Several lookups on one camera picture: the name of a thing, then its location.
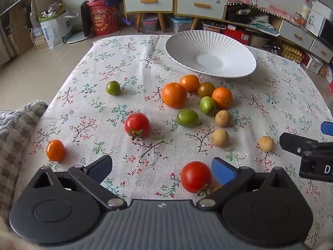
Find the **red cardboard box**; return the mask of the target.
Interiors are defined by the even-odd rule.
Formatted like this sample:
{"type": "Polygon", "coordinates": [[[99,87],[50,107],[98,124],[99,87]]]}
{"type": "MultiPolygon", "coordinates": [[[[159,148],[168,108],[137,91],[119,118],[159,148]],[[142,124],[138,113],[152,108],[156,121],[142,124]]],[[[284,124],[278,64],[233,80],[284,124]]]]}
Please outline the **red cardboard box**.
{"type": "Polygon", "coordinates": [[[240,43],[242,43],[244,45],[248,45],[249,40],[250,40],[250,35],[246,34],[242,30],[232,30],[232,29],[226,28],[225,30],[223,30],[222,33],[225,36],[231,37],[234,40],[237,40],[238,42],[240,42],[240,43]]]}

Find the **clear plastic storage box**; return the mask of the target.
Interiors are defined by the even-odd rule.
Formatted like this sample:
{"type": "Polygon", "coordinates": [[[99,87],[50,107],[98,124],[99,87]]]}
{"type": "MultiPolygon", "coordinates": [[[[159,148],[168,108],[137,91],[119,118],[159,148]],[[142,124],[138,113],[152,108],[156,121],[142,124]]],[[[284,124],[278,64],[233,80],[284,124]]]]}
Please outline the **clear plastic storage box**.
{"type": "Polygon", "coordinates": [[[176,17],[171,16],[169,18],[170,28],[174,33],[190,30],[193,20],[189,17],[176,17]]]}

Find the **black flat panel stand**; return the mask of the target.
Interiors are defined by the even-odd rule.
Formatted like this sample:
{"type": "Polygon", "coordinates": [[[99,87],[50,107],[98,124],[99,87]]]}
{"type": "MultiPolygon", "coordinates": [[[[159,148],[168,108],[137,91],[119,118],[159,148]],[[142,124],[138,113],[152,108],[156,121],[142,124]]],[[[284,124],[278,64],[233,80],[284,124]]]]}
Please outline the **black flat panel stand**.
{"type": "Polygon", "coordinates": [[[82,27],[74,27],[73,34],[67,40],[67,44],[74,44],[84,40],[87,40],[93,35],[92,22],[90,16],[90,9],[88,5],[89,1],[83,1],[80,6],[80,14],[78,12],[72,12],[69,18],[76,18],[78,15],[81,16],[82,27]]]}

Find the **red tomato with stem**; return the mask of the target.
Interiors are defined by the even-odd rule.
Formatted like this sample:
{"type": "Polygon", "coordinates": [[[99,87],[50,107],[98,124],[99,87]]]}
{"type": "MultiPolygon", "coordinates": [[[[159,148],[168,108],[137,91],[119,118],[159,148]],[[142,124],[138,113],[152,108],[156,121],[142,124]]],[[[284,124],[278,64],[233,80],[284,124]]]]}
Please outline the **red tomato with stem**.
{"type": "Polygon", "coordinates": [[[150,121],[145,114],[132,114],[125,121],[125,131],[132,140],[144,138],[150,132],[150,121]]]}

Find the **floral tablecloth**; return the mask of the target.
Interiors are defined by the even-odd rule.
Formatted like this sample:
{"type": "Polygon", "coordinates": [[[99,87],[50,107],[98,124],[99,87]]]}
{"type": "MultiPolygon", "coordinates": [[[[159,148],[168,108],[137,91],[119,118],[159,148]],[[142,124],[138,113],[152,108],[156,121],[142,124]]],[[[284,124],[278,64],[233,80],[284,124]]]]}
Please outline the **floral tablecloth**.
{"type": "Polygon", "coordinates": [[[44,165],[64,171],[88,165],[109,155],[113,170],[102,185],[124,198],[199,200],[181,185],[181,169],[191,161],[210,164],[220,157],[233,166],[250,166],[257,172],[284,168],[313,211],[307,245],[315,247],[332,234],[332,184],[299,176],[300,158],[283,151],[282,133],[320,142],[332,138],[320,131],[332,115],[306,72],[294,62],[268,52],[251,49],[257,67],[240,79],[203,74],[201,82],[231,90],[233,103],[227,147],[212,143],[218,126],[199,107],[197,94],[187,96],[186,108],[194,110],[200,123],[183,127],[176,123],[177,110],[161,98],[162,88],[177,83],[189,71],[174,62],[165,50],[167,36],[120,36],[99,40],[68,76],[40,119],[22,161],[15,196],[44,165]],[[110,81],[120,84],[120,94],[109,95],[110,81]],[[132,140],[125,131],[128,116],[142,113],[150,132],[132,140]],[[262,136],[274,141],[270,152],[258,145],[262,136]],[[61,162],[46,155],[49,142],[62,141],[66,153],[61,162]]]}

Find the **tan longan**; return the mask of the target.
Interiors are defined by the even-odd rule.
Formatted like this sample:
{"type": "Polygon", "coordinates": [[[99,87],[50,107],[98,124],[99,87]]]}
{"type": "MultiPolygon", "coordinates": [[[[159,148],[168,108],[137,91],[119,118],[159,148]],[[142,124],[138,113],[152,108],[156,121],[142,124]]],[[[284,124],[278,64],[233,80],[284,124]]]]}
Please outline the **tan longan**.
{"type": "Polygon", "coordinates": [[[270,152],[274,148],[274,141],[268,136],[262,136],[258,145],[263,152],[270,152]]]}
{"type": "Polygon", "coordinates": [[[226,147],[229,143],[229,134],[224,129],[218,129],[212,133],[211,139],[216,147],[226,147]]]}
{"type": "Polygon", "coordinates": [[[221,128],[227,128],[231,121],[231,115],[227,110],[220,110],[215,115],[215,123],[221,128]]]}

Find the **pink cloth on cabinet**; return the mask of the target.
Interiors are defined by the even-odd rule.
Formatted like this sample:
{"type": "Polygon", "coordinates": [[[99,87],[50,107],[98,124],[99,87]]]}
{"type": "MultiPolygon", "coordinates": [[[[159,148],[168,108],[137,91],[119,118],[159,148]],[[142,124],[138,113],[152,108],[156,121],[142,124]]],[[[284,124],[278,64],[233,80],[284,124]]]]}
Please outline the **pink cloth on cabinet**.
{"type": "Polygon", "coordinates": [[[267,2],[265,0],[227,0],[227,3],[242,3],[248,6],[252,6],[258,10],[261,10],[263,12],[268,12],[270,14],[273,14],[274,16],[280,17],[285,21],[288,21],[290,23],[295,24],[292,15],[288,13],[287,11],[284,11],[283,9],[276,7],[270,2],[267,2]]]}

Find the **large orange mandarin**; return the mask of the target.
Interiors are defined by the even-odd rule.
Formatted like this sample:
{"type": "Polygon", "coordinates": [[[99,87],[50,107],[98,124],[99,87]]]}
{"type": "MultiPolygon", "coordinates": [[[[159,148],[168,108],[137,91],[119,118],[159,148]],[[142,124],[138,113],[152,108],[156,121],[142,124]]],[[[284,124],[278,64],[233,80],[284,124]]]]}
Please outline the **large orange mandarin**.
{"type": "Polygon", "coordinates": [[[186,103],[187,91],[179,83],[168,83],[162,88],[161,98],[170,108],[182,108],[186,103]]]}

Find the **small orange mandarin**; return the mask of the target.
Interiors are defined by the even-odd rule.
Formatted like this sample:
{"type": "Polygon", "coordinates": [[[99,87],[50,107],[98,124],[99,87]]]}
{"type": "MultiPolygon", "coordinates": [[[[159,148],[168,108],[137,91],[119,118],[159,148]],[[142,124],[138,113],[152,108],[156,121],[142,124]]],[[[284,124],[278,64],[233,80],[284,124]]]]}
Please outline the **small orange mandarin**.
{"type": "Polygon", "coordinates": [[[232,105],[233,97],[230,89],[218,87],[212,93],[212,99],[221,110],[227,110],[232,105]]]}

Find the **low wooden tv cabinet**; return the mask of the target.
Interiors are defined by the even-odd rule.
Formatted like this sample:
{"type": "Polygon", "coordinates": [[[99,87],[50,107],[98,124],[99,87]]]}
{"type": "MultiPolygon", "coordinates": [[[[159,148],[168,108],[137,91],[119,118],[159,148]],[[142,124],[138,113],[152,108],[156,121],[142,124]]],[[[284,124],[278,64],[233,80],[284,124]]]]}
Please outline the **low wooden tv cabinet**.
{"type": "Polygon", "coordinates": [[[329,47],[323,40],[307,31],[303,26],[297,24],[291,17],[277,14],[274,10],[250,5],[247,1],[227,0],[227,8],[244,6],[250,8],[252,13],[257,15],[267,15],[269,23],[277,31],[276,37],[281,37],[288,42],[302,47],[304,50],[320,57],[326,63],[332,61],[332,47],[329,47]]]}

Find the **white ribbed plate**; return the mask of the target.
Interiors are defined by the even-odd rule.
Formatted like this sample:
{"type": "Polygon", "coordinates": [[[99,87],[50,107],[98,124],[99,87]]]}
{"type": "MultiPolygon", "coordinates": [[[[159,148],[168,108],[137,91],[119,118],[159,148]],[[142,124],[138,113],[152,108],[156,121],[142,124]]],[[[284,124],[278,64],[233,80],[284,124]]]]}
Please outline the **white ribbed plate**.
{"type": "Polygon", "coordinates": [[[166,40],[165,50],[181,66],[212,77],[240,78],[256,69],[255,57],[245,45],[207,30],[176,33],[166,40]]]}

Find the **olive brown tomato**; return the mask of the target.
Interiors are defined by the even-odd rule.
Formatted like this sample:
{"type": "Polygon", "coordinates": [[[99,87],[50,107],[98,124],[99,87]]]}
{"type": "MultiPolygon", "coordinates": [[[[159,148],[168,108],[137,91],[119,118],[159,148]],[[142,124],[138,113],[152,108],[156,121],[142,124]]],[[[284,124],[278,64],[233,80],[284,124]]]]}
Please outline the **olive brown tomato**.
{"type": "Polygon", "coordinates": [[[214,90],[215,90],[214,84],[209,82],[201,83],[198,87],[198,95],[201,98],[204,98],[205,96],[212,96],[214,90]]]}

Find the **red snack bucket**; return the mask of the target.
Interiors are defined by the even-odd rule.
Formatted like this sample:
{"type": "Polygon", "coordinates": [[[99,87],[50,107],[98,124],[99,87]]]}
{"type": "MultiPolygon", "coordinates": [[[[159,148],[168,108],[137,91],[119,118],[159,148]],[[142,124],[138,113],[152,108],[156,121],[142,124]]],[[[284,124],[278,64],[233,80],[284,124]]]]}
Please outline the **red snack bucket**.
{"type": "Polygon", "coordinates": [[[117,32],[117,8],[109,7],[104,0],[88,2],[93,32],[97,36],[104,36],[117,32]]]}

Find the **white paper shopping bag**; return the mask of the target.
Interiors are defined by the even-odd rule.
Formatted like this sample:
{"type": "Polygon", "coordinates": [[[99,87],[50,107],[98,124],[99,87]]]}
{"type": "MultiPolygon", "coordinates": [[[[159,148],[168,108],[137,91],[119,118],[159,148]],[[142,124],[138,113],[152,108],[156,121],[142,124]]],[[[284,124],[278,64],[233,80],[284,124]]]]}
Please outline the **white paper shopping bag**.
{"type": "Polygon", "coordinates": [[[61,46],[73,34],[71,20],[78,17],[78,12],[69,12],[63,3],[53,3],[47,10],[42,11],[38,18],[48,48],[61,46]]]}

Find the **small orange cherry tomato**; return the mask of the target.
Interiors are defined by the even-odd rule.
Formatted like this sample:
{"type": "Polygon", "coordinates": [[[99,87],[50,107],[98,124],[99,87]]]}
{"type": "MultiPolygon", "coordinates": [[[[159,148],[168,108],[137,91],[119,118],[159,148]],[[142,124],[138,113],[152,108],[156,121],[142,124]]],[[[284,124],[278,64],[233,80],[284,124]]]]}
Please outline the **small orange cherry tomato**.
{"type": "Polygon", "coordinates": [[[50,161],[61,162],[66,153],[62,141],[54,139],[47,145],[46,155],[50,161]]]}

